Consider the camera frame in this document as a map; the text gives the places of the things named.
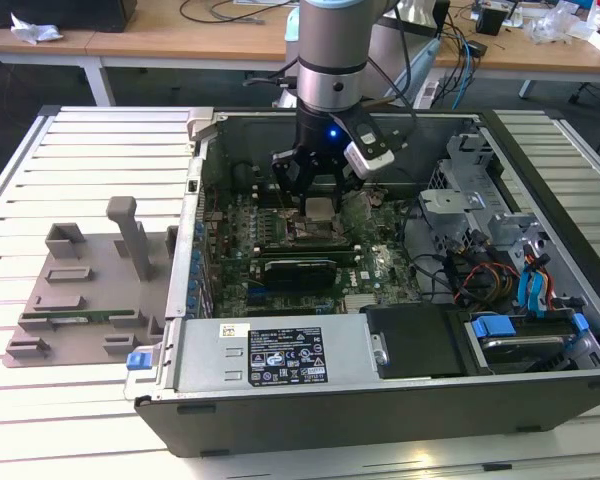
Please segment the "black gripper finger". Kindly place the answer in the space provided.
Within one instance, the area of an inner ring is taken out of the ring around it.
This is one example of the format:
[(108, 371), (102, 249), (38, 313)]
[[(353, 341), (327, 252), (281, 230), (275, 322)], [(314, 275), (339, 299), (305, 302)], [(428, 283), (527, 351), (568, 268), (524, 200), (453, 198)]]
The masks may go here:
[(343, 197), (351, 191), (359, 191), (365, 183), (360, 179), (344, 157), (332, 158), (328, 163), (328, 173), (334, 178), (335, 186), (331, 194), (334, 211), (339, 213)]
[(281, 190), (299, 201), (299, 213), (306, 215), (307, 191), (310, 187), (310, 157), (304, 147), (274, 153), (272, 170)]

